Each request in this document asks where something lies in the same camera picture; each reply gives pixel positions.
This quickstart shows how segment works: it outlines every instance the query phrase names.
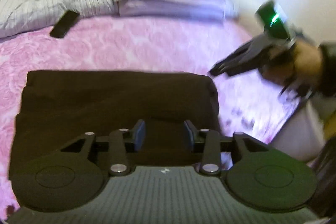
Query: bed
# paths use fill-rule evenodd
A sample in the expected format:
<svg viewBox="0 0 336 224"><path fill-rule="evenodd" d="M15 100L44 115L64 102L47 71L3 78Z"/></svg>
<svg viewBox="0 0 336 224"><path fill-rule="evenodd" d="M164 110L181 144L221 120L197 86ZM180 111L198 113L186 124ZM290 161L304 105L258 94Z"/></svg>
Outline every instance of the bed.
<svg viewBox="0 0 336 224"><path fill-rule="evenodd" d="M28 71L185 71L207 75L218 60L251 38L234 18L215 22L118 17L113 15L112 0L88 0L91 5L86 6L76 0L7 1L3 12L17 13L15 18L21 21L7 21L0 33L0 219L6 218L8 206L18 208L7 171L15 116ZM50 37L55 19L70 8L80 10L83 18L64 39ZM18 11L29 20L21 19ZM39 11L45 15L43 20L36 16ZM221 76L214 82L225 135L243 131L269 143L297 105L280 103L280 88L266 83L256 72L230 79Z"/></svg>

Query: person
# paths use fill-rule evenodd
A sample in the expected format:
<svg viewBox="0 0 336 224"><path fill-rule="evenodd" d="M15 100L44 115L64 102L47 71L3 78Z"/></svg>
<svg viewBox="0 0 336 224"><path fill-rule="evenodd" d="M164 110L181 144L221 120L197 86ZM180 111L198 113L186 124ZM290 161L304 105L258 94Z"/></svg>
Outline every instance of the person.
<svg viewBox="0 0 336 224"><path fill-rule="evenodd" d="M296 41L293 62L266 68L262 76L278 85L285 85L293 74L324 96L336 95L336 43L314 47L303 39ZM320 217L332 217L336 223L336 137L327 141L314 161L312 169L318 183L309 206Z"/></svg>

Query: phone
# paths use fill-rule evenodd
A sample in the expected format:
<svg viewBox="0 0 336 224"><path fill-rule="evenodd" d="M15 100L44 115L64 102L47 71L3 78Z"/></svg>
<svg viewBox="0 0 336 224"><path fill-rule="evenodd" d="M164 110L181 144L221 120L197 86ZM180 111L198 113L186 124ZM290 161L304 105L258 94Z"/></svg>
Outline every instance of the phone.
<svg viewBox="0 0 336 224"><path fill-rule="evenodd" d="M51 30L50 36L55 38L64 38L70 28L77 23L79 16L80 14L77 12L70 10L66 11Z"/></svg>

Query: black sleeve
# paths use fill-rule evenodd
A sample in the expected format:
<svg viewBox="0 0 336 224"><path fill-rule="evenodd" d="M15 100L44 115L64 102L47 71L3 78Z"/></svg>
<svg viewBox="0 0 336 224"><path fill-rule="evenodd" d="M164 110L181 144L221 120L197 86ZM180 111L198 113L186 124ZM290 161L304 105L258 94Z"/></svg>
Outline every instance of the black sleeve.
<svg viewBox="0 0 336 224"><path fill-rule="evenodd" d="M336 96L336 43L320 45L323 54L323 74L319 91L325 96Z"/></svg>

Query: hand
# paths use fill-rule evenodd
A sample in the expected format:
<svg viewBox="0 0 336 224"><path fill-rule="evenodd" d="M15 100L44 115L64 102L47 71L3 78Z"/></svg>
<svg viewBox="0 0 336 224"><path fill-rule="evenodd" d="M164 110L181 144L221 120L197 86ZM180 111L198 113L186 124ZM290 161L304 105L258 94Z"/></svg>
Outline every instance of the hand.
<svg viewBox="0 0 336 224"><path fill-rule="evenodd" d="M302 39L298 39L294 49L294 62L267 68L262 76L266 80L284 86L294 71L302 83L317 88L323 72L321 50Z"/></svg>

